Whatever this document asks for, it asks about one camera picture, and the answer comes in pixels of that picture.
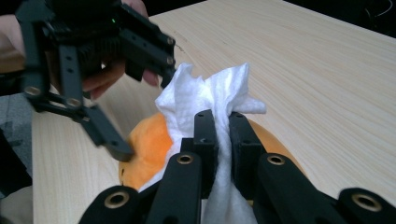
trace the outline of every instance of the human hand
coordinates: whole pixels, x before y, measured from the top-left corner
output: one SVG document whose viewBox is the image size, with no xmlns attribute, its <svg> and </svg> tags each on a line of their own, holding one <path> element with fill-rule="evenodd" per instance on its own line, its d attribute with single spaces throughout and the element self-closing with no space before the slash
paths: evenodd
<svg viewBox="0 0 396 224">
<path fill-rule="evenodd" d="M 14 15 L 0 16 L 0 73 L 23 69 L 21 28 Z"/>
<path fill-rule="evenodd" d="M 148 18 L 146 6 L 141 0 L 122 0 L 122 2 L 142 16 Z M 122 77 L 125 72 L 125 60 L 122 58 L 114 58 L 106 63 L 106 67 L 98 74 L 87 77 L 82 87 L 84 91 L 89 91 L 92 99 L 100 97 L 108 88 L 110 88 L 117 80 Z M 158 86 L 158 76 L 146 69 L 143 72 L 143 79 L 151 86 Z"/>
</svg>

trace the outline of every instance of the wooden table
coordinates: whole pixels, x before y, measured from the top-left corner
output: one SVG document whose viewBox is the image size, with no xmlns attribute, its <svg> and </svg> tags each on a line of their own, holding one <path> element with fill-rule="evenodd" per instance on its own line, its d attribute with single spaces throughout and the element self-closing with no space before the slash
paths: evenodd
<svg viewBox="0 0 396 224">
<path fill-rule="evenodd" d="M 321 191 L 369 189 L 396 204 L 396 40 L 278 0 L 209 0 L 150 18 L 177 63 L 207 77 L 250 63 L 248 116 L 290 150 Z M 123 77 L 98 100 L 122 136 L 160 90 Z M 118 181 L 118 163 L 79 124 L 34 114 L 35 223 L 77 223 Z"/>
</svg>

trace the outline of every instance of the person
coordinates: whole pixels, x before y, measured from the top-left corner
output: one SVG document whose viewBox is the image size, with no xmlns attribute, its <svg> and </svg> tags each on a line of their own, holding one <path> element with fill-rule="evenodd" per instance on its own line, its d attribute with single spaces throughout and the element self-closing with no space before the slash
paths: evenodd
<svg viewBox="0 0 396 224">
<path fill-rule="evenodd" d="M 122 0 L 122 2 L 146 18 L 149 17 L 143 1 Z M 0 16 L 0 52 L 0 74 L 23 68 L 24 46 L 21 27 L 13 14 Z M 83 80 L 83 90 L 88 91 L 92 99 L 97 99 L 122 77 L 124 71 L 125 61 L 122 58 L 112 59 L 98 74 Z M 158 76 L 147 69 L 143 73 L 143 79 L 151 86 L 159 84 Z"/>
<path fill-rule="evenodd" d="M 2 1 L 0 4 L 0 75 L 23 70 L 25 51 L 21 27 L 14 15 L 20 2 L 21 0 L 10 0 Z M 141 0 L 122 0 L 122 2 L 148 17 L 145 4 Z M 91 93 L 92 99 L 96 99 L 116 83 L 124 71 L 125 61 L 121 57 L 114 58 L 99 73 L 84 79 L 82 88 Z M 151 86 L 159 84 L 158 76 L 147 69 L 143 73 L 143 79 Z M 32 186 L 19 189 L 0 200 L 0 224 L 8 223 L 33 223 Z"/>
</svg>

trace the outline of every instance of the black metal bracket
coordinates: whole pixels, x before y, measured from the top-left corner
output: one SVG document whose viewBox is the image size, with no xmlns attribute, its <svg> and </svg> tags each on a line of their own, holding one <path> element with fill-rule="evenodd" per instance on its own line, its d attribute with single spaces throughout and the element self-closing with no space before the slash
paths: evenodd
<svg viewBox="0 0 396 224">
<path fill-rule="evenodd" d="M 369 190 L 344 189 L 338 200 L 317 190 L 289 158 L 265 151 L 242 114 L 231 114 L 230 136 L 233 182 L 245 199 L 253 201 L 259 224 L 396 223 L 396 208 Z M 79 223 L 200 223 L 201 200 L 210 193 L 217 167 L 216 139 L 211 111 L 198 113 L 194 137 L 183 139 L 161 181 L 127 199 L 115 198 L 122 189 L 132 190 L 124 186 L 100 193 Z M 104 206 L 113 198 L 135 201 L 116 209 Z M 129 212 L 114 216 L 118 209 Z M 106 221 L 96 221 L 97 217 Z"/>
<path fill-rule="evenodd" d="M 22 91 L 37 112 L 49 111 L 81 123 L 97 146 L 105 146 L 118 161 L 128 161 L 133 151 L 105 114 L 98 106 L 84 105 L 81 80 L 100 71 L 104 57 L 117 55 L 125 58 L 128 76 L 140 81 L 144 69 L 149 69 L 163 78 L 164 88 L 176 71 L 175 40 L 120 0 L 87 2 L 22 3 L 17 11 L 26 51 Z M 46 52 L 58 54 L 60 94 L 50 92 Z"/>
</svg>

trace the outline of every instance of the white tissue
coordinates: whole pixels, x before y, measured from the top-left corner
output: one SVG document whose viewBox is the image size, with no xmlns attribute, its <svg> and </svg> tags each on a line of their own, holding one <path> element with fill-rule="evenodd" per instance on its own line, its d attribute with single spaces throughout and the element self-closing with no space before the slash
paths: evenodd
<svg viewBox="0 0 396 224">
<path fill-rule="evenodd" d="M 206 80 L 192 77 L 191 70 L 191 64 L 181 64 L 156 100 L 173 141 L 166 163 L 180 151 L 182 138 L 193 137 L 195 114 L 211 109 L 219 142 L 219 166 L 202 221 L 205 224 L 257 223 L 252 208 L 231 180 L 229 115 L 233 111 L 263 114 L 266 110 L 263 102 L 248 95 L 248 64 L 225 69 Z M 164 168 L 140 190 L 160 180 L 163 172 Z"/>
</svg>

